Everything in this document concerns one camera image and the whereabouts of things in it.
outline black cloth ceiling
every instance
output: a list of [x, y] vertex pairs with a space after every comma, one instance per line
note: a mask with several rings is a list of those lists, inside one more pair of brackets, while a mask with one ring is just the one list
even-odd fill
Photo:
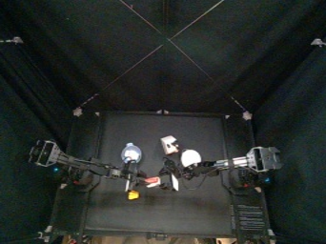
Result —
[[325, 1], [12, 0], [1, 12], [72, 109], [99, 93], [87, 110], [232, 113], [242, 109], [231, 97], [254, 112], [313, 51], [326, 33], [325, 7]]

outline yellow object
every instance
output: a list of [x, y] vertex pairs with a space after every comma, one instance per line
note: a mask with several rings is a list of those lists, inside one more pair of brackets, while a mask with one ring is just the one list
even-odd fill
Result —
[[138, 199], [138, 198], [139, 198], [139, 192], [130, 191], [128, 194], [127, 194], [127, 199], [128, 200], [134, 200], [134, 199]]

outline red object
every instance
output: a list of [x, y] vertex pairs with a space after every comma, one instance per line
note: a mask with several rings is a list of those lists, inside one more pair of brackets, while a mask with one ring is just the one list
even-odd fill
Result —
[[159, 181], [159, 177], [152, 177], [152, 178], [147, 178], [146, 179], [146, 182], [150, 183], [150, 184], [151, 183], [158, 183], [158, 181]]

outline black curtain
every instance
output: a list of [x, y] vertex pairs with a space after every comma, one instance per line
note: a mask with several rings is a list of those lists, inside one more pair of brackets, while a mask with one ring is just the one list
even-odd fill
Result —
[[261, 146], [282, 151], [267, 192], [274, 231], [285, 243], [326, 240], [326, 50], [315, 48], [257, 112]]
[[[4, 29], [0, 39], [12, 39]], [[55, 139], [64, 147], [71, 128], [71, 108], [29, 56], [23, 46], [0, 43], [1, 243], [31, 237], [48, 225], [53, 172], [28, 164], [28, 152], [37, 139]]]

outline cable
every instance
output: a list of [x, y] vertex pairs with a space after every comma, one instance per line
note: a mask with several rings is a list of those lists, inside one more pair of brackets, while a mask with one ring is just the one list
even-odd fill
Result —
[[212, 173], [212, 172], [215, 172], [215, 171], [218, 171], [219, 169], [216, 168], [216, 169], [214, 169], [214, 170], [211, 170], [208, 173], [206, 173], [204, 175], [203, 175], [203, 180], [202, 180], [202, 182], [199, 183], [199, 185], [195, 187], [195, 188], [188, 188], [187, 186], [186, 186], [186, 184], [184, 184], [184, 180], [183, 180], [183, 177], [180, 178], [180, 182], [182, 182], [182, 185], [183, 185], [183, 187], [186, 188], [186, 190], [188, 190], [188, 191], [195, 191], [200, 186], [202, 186], [202, 184], [204, 183], [204, 180], [206, 180], [206, 178], [207, 178], [207, 176]]

